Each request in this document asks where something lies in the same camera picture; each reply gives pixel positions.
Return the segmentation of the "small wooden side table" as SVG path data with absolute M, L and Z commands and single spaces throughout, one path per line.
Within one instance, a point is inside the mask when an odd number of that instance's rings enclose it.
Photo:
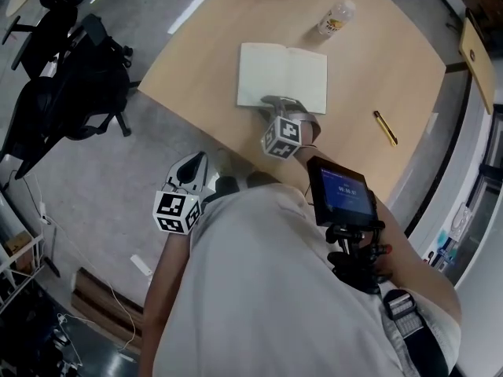
M 496 71 L 489 53 L 483 43 L 482 32 L 473 12 L 467 8 L 461 32 L 459 53 L 463 61 L 448 64 L 445 73 L 470 71 L 479 89 L 486 112 L 494 113 L 494 95 L 496 90 Z

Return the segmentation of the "yellow utility knife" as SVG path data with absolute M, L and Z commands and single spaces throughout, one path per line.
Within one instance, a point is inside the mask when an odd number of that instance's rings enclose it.
M 381 129 L 383 132 L 385 132 L 387 138 L 389 139 L 390 143 L 392 146 L 397 146 L 398 145 L 398 138 L 395 136 L 383 116 L 378 112 L 374 111 L 373 115 L 376 119 L 376 121 L 380 124 Z

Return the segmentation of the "black office chair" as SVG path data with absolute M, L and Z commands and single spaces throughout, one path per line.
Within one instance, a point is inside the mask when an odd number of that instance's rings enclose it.
M 0 162 L 5 156 L 21 161 L 16 179 L 63 138 L 81 141 L 101 135 L 112 119 L 123 136 L 131 134 L 123 113 L 129 92 L 139 85 L 128 74 L 132 48 L 117 43 L 94 14 L 58 42 L 59 49 L 39 61 L 40 68 L 55 61 L 54 75 L 31 77 L 21 90 L 0 149 Z
M 20 17 L 16 16 L 2 39 L 2 43 L 6 43 L 14 32 L 28 35 L 13 59 L 11 69 L 22 66 L 30 79 L 39 77 L 49 62 L 57 62 L 56 56 L 63 54 L 68 46 L 68 33 L 77 20 L 78 6 L 84 0 L 39 1 L 47 9 L 42 19 L 36 25 L 29 25 L 22 24 Z

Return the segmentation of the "clear plastic drink bottle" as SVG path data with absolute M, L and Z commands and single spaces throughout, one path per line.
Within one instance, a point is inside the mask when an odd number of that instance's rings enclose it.
M 354 17 L 355 12 L 356 5 L 353 1 L 337 2 L 318 23 L 318 32 L 327 37 L 332 36 Z

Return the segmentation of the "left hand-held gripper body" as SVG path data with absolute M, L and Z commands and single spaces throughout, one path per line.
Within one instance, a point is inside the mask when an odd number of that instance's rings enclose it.
M 189 234 L 203 213 L 200 201 L 202 189 L 196 182 L 181 184 L 168 178 L 162 189 L 156 192 L 152 209 L 159 230 Z

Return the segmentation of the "blue cover notebook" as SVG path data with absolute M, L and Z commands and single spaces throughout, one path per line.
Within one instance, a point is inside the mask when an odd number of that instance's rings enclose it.
M 309 113 L 327 107 L 328 58 L 304 49 L 273 43 L 240 46 L 237 105 L 258 107 L 265 96 L 298 100 Z

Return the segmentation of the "white shelving unit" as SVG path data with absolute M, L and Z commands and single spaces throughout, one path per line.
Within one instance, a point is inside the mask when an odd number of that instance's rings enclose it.
M 61 276 L 44 254 L 45 243 L 43 234 L 30 233 L 0 191 L 0 315 L 44 268 Z

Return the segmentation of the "person's left forearm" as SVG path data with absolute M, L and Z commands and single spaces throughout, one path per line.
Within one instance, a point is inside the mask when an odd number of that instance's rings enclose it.
M 190 236 L 168 236 L 145 298 L 139 377 L 152 377 L 156 352 L 178 294 L 189 253 Z

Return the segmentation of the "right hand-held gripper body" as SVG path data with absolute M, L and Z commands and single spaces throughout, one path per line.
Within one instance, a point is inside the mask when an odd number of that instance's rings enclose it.
M 299 104 L 270 105 L 274 111 L 272 119 L 264 119 L 267 122 L 266 131 L 261 139 L 263 152 L 274 158 L 290 158 L 304 145 L 301 126 L 310 124 L 315 141 L 321 132 L 317 118 L 309 113 L 305 107 Z

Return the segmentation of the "person's white shirt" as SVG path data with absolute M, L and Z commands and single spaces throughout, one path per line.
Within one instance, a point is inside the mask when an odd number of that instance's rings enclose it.
M 321 330 L 280 309 L 283 262 L 294 249 L 284 197 L 273 183 L 210 203 L 190 237 L 189 260 L 152 377 L 434 377 L 457 363 L 461 336 L 406 322 L 398 333 Z

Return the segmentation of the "black chest-mounted monitor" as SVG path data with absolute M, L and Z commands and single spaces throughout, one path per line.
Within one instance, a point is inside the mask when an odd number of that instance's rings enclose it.
M 391 274 L 378 272 L 375 263 L 391 247 L 380 243 L 385 223 L 365 177 L 319 156 L 308 159 L 307 173 L 316 224 L 326 228 L 326 242 L 340 248 L 327 256 L 332 272 L 354 289 L 378 295 Z

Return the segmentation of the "white power strip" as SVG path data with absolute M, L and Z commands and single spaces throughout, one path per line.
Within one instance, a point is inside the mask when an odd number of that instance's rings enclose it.
M 130 261 L 138 268 L 138 270 L 147 277 L 152 277 L 153 271 L 149 266 L 137 255 L 134 254 L 130 257 Z

